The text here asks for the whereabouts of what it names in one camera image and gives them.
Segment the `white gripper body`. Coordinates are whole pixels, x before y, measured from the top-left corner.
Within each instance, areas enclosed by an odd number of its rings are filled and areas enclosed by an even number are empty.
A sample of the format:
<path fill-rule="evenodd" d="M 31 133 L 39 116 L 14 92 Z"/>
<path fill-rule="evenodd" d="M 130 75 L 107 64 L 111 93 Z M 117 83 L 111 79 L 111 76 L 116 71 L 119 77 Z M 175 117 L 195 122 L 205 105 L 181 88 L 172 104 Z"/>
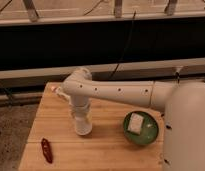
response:
<path fill-rule="evenodd" d="M 74 118 L 87 118 L 90 110 L 90 100 L 85 96 L 71 96 L 70 97 L 71 114 Z"/>

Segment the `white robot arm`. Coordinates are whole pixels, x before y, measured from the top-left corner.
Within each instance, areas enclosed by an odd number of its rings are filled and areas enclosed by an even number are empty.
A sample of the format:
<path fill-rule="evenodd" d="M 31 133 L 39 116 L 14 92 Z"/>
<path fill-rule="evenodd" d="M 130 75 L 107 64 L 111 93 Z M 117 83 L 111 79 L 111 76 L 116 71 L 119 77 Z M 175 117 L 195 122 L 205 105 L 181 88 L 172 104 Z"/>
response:
<path fill-rule="evenodd" d="M 61 84 L 70 96 L 75 131 L 91 132 L 91 98 L 151 108 L 164 114 L 163 171 L 205 171 L 205 83 L 94 81 L 86 68 Z"/>

